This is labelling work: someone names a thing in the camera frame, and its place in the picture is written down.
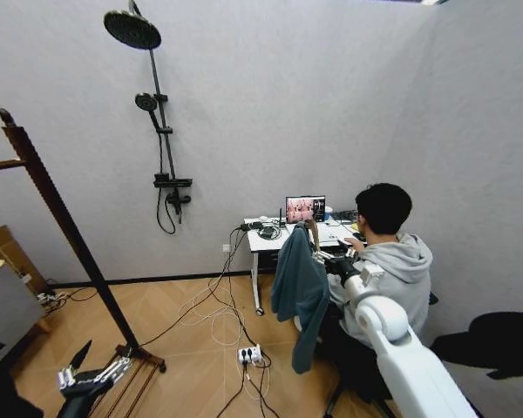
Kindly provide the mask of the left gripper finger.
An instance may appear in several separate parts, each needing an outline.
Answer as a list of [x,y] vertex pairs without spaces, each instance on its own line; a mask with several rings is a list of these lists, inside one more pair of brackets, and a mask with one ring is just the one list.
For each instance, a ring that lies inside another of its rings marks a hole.
[[70,364],[58,372],[58,386],[60,389],[66,389],[76,383],[75,375],[87,356],[91,345],[92,340],[88,340],[84,346],[74,354]]
[[117,383],[132,366],[132,349],[123,347],[117,360],[112,361],[102,372],[95,376],[95,384]]

